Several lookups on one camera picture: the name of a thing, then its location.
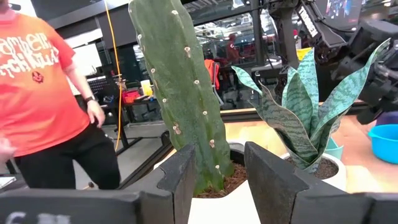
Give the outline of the red storage bin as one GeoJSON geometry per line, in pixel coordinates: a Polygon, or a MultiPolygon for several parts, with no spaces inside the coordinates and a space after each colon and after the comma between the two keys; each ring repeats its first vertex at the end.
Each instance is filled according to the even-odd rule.
{"type": "Polygon", "coordinates": [[[139,90],[128,90],[122,92],[122,101],[124,103],[133,103],[136,98],[141,97],[139,90]]]}

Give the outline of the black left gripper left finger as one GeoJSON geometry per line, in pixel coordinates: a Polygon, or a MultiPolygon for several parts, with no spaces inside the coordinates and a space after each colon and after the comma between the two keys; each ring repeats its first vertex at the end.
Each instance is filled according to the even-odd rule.
{"type": "Polygon", "coordinates": [[[126,188],[137,195],[132,224],[188,224],[195,176],[195,146],[188,144],[126,188]]]}

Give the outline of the striped green snake plant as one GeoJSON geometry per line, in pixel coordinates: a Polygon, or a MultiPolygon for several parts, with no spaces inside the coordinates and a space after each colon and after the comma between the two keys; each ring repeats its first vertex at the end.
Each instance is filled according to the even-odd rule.
{"type": "Polygon", "coordinates": [[[314,49],[305,54],[298,68],[289,68],[281,103],[276,102],[268,87],[255,84],[248,72],[239,67],[233,70],[243,85],[260,94],[260,103],[251,104],[279,135],[294,164],[314,173],[333,128],[359,98],[371,65],[386,52],[390,42],[387,39],[377,46],[365,65],[340,81],[323,103],[319,102],[314,49]]]}

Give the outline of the white angular plant pot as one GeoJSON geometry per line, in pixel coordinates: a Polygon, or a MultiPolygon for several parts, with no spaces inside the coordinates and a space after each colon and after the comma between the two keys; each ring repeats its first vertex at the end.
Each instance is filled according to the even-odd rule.
{"type": "Polygon", "coordinates": [[[217,197],[192,198],[188,217],[178,224],[261,224],[244,167],[243,140],[229,140],[235,174],[217,197]]]}

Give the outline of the tall green cactus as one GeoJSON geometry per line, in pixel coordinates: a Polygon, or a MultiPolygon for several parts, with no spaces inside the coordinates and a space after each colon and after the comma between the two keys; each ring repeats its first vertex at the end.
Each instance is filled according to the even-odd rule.
{"type": "Polygon", "coordinates": [[[234,166],[192,18],[181,0],[130,0],[128,9],[170,140],[195,146],[194,193],[222,191],[234,166]]]}

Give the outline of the yellow translucent container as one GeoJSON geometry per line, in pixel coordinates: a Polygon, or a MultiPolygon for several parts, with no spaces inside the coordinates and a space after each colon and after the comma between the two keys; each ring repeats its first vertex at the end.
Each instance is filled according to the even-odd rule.
{"type": "Polygon", "coordinates": [[[141,88],[143,95],[151,96],[153,95],[152,85],[150,80],[143,80],[141,81],[141,88]]]}

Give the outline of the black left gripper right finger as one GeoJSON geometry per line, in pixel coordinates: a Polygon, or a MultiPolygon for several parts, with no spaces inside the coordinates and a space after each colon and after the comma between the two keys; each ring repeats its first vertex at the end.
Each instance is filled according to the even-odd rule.
{"type": "Polygon", "coordinates": [[[348,194],[254,142],[245,144],[244,160],[261,224],[371,224],[365,194],[348,194]]]}

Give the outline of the person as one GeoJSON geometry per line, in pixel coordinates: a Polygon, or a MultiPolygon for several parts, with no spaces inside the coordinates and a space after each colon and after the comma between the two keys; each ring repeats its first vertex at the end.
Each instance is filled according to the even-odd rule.
{"type": "Polygon", "coordinates": [[[236,36],[234,34],[230,34],[228,36],[228,43],[226,45],[226,58],[232,64],[239,64],[241,56],[239,51],[234,46],[235,40],[236,36]]]}
{"type": "Polygon", "coordinates": [[[74,56],[52,26],[0,0],[0,162],[14,159],[33,189],[74,189],[79,164],[114,190],[121,174],[105,113],[74,56]]]}

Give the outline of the yellow bucket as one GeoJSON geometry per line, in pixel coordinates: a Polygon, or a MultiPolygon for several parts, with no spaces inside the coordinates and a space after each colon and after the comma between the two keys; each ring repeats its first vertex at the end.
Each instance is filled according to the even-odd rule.
{"type": "Polygon", "coordinates": [[[301,62],[304,59],[304,56],[306,56],[306,54],[309,53],[309,51],[311,51],[312,49],[313,49],[312,47],[297,49],[296,53],[298,60],[301,62]]]}

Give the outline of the white round plant pot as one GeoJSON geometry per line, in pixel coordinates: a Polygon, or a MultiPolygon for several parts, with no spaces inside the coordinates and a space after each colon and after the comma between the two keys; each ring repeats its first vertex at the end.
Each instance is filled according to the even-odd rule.
{"type": "Polygon", "coordinates": [[[295,154],[286,153],[281,158],[290,164],[340,190],[346,190],[346,168],[336,157],[324,154],[315,162],[306,162],[295,154]]]}

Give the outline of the orange jacket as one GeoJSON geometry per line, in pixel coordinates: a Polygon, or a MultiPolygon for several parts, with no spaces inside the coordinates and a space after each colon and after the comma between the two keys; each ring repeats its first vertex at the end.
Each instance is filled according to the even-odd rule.
{"type": "Polygon", "coordinates": [[[220,83],[218,80],[218,74],[220,69],[219,63],[211,59],[205,59],[205,67],[207,68],[210,74],[211,83],[215,86],[216,90],[219,90],[220,89],[220,83]]]}

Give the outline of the purple measuring cup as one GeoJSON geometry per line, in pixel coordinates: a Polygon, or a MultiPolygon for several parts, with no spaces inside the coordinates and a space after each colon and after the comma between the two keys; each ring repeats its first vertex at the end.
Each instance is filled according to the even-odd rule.
{"type": "Polygon", "coordinates": [[[376,126],[398,124],[398,111],[383,112],[376,120],[376,126]]]}

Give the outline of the white whiteboard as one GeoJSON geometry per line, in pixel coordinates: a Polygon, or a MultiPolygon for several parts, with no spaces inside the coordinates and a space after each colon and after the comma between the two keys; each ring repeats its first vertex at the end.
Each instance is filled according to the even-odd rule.
{"type": "Polygon", "coordinates": [[[81,76],[93,75],[97,68],[102,66],[96,44],[87,44],[74,48],[75,55],[73,61],[76,69],[81,76]]]}

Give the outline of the dark wall screen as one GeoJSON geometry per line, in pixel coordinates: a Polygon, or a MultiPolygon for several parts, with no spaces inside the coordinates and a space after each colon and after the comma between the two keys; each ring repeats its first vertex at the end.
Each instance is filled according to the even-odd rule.
{"type": "Polygon", "coordinates": [[[323,0],[318,2],[325,22],[338,29],[351,29],[358,25],[362,0],[323,0]]]}

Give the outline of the teal plastic basket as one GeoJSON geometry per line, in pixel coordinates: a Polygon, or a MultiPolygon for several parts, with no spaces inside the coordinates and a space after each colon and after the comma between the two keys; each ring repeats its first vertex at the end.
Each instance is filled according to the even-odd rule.
{"type": "Polygon", "coordinates": [[[339,145],[333,138],[328,140],[328,144],[325,149],[325,154],[329,154],[339,160],[341,160],[343,155],[343,145],[339,145]]]}

